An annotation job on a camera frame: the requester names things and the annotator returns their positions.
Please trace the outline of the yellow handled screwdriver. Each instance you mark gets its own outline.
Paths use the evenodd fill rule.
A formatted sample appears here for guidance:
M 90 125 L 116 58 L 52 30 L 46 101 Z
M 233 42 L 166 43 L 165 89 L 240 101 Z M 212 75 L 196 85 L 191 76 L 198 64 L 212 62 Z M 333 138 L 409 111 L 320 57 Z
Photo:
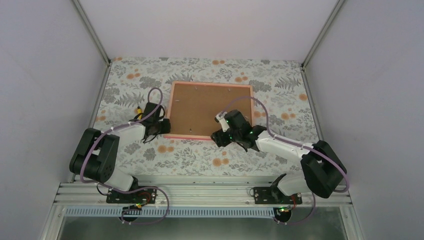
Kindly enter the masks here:
M 140 120 L 141 117 L 142 117 L 143 111 L 142 111 L 142 109 L 139 106 L 137 107 L 136 110 L 137 110 L 137 115 L 135 116 L 135 119 L 136 120 Z

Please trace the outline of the pink picture frame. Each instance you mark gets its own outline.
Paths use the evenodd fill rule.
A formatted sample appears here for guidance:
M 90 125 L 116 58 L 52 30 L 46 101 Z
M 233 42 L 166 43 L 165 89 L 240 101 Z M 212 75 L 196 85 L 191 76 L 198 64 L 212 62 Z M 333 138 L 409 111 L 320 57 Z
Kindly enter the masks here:
M 163 137 L 179 140 L 211 140 L 211 134 L 221 128 L 215 117 L 221 111 L 240 111 L 253 124 L 254 103 L 243 97 L 253 97 L 253 87 L 246 84 L 175 81 L 171 84 L 166 118 L 171 131 Z

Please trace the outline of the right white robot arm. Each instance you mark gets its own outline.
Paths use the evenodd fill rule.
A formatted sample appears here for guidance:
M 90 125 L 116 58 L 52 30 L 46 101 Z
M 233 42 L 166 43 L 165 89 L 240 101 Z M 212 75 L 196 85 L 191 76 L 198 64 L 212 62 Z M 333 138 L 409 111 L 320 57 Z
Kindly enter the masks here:
M 252 126 L 238 110 L 219 113 L 215 121 L 221 129 L 211 139 L 218 147 L 236 143 L 245 151 L 270 153 L 300 164 L 301 173 L 283 173 L 271 184 L 271 198 L 278 204 L 303 192 L 327 199 L 347 177 L 346 168 L 323 140 L 302 143 L 274 134 L 265 126 Z

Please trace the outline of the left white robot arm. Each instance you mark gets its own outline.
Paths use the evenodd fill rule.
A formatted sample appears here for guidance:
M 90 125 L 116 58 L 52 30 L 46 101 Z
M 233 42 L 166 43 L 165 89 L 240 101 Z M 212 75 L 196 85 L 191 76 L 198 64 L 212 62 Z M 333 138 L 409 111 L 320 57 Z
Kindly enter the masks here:
M 119 192 L 124 201 L 131 203 L 139 197 L 138 179 L 116 167 L 118 153 L 127 145 L 146 144 L 158 135 L 171 131 L 165 108 L 148 102 L 144 111 L 128 123 L 106 132 L 87 128 L 70 160 L 69 170 Z

